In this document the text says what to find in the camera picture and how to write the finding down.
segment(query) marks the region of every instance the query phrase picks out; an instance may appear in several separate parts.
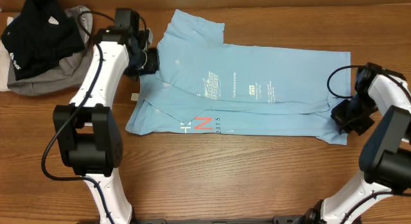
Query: gray cloth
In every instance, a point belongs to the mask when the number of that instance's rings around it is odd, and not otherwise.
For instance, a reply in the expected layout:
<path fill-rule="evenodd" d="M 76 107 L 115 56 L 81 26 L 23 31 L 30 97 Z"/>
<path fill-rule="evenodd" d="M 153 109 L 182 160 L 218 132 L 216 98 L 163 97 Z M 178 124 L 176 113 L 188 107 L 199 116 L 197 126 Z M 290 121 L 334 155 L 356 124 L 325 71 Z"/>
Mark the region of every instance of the gray cloth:
<path fill-rule="evenodd" d="M 78 14 L 87 10 L 89 9 L 85 6 L 77 6 L 75 8 L 67 9 L 65 12 L 67 16 L 74 16 L 77 18 Z M 89 32 L 91 32 L 92 15 L 82 15 L 82 24 Z M 80 30 L 84 45 L 87 47 L 89 37 L 83 30 L 81 30 L 79 25 L 78 29 Z M 15 80 L 14 69 L 12 67 L 13 64 L 11 64 L 11 68 L 8 72 L 7 86 L 15 93 L 27 96 L 38 96 L 73 86 L 78 87 L 84 81 L 91 60 L 92 51 L 89 48 L 86 48 L 85 51 L 74 53 L 70 57 L 61 59 L 59 66 L 50 69 L 43 74 L 19 81 Z"/>

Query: black garment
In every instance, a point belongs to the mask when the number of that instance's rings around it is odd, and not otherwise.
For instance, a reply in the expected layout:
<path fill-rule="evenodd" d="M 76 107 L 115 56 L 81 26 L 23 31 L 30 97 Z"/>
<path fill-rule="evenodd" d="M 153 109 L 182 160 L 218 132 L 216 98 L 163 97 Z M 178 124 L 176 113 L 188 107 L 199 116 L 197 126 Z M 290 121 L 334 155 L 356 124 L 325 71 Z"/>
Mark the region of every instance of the black garment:
<path fill-rule="evenodd" d="M 50 18 L 58 24 L 51 24 Z M 1 39 L 13 60 L 16 80 L 45 73 L 85 48 L 75 18 L 68 18 L 56 0 L 26 0 Z"/>

